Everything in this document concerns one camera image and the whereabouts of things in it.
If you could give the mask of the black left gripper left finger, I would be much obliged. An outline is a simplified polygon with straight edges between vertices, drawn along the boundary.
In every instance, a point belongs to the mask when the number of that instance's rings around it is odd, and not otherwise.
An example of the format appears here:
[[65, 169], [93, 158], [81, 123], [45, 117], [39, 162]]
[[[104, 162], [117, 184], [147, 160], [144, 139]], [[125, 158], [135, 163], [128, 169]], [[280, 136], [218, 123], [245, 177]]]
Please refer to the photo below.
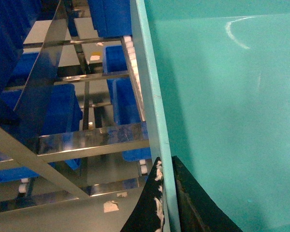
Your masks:
[[161, 232], [164, 226], [162, 161], [155, 159], [140, 198], [122, 232]]

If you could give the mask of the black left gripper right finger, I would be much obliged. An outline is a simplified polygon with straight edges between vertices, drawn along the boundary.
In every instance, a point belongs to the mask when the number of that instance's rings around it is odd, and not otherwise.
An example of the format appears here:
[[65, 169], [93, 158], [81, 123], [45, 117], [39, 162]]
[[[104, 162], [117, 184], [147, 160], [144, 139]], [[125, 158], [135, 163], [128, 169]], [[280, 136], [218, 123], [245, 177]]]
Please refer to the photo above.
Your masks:
[[177, 204], [183, 232], [240, 232], [177, 156], [172, 157]]

